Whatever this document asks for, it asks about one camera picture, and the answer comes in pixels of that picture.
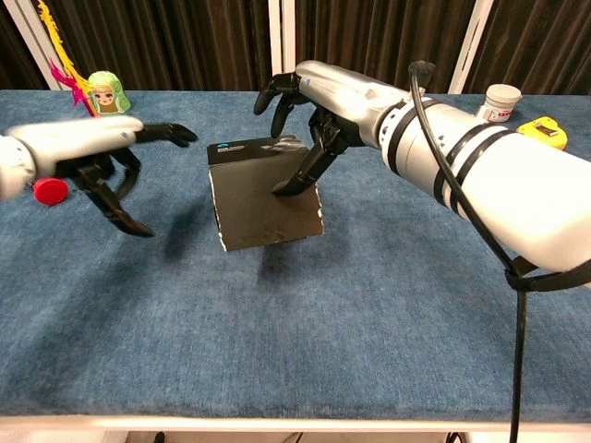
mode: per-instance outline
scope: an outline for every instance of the anime figurine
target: anime figurine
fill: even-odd
[[[94,109],[100,115],[124,114],[131,107],[121,81],[112,72],[95,72],[90,75],[89,83]]]

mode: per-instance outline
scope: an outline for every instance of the robotic hand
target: robotic hand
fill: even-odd
[[[169,140],[186,148],[197,139],[184,126],[144,125],[130,116],[14,126],[6,137],[0,136],[0,200],[15,198],[40,178],[69,178],[119,230],[153,236],[149,226],[121,207],[120,200],[137,182],[141,167],[129,146]],[[125,178],[115,192],[106,184],[115,173],[112,159],[125,167]]]
[[[475,222],[469,216],[475,212],[497,240],[536,266],[566,271],[585,263],[591,257],[591,163],[424,97],[432,67],[409,67],[411,84],[416,81],[410,91],[318,61],[273,77],[254,105],[262,114],[282,94],[272,137],[281,134],[295,105],[316,106],[308,122],[314,146],[273,193],[300,194],[347,147],[367,146],[381,150],[395,174],[462,218]],[[426,137],[419,117],[434,137]],[[504,254],[500,247],[496,252]]]

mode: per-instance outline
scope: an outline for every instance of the white jar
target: white jar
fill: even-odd
[[[511,85],[490,85],[484,105],[480,106],[477,117],[490,122],[506,122],[515,104],[522,98],[521,91]]]

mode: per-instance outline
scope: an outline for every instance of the white container lid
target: white container lid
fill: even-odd
[[[490,85],[487,89],[487,97],[495,102],[513,104],[521,99],[521,91],[511,85]]]

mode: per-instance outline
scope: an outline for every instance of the yellow tape measure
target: yellow tape measure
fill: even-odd
[[[537,118],[517,128],[524,136],[535,138],[558,150],[564,150],[568,138],[558,122],[548,116]]]

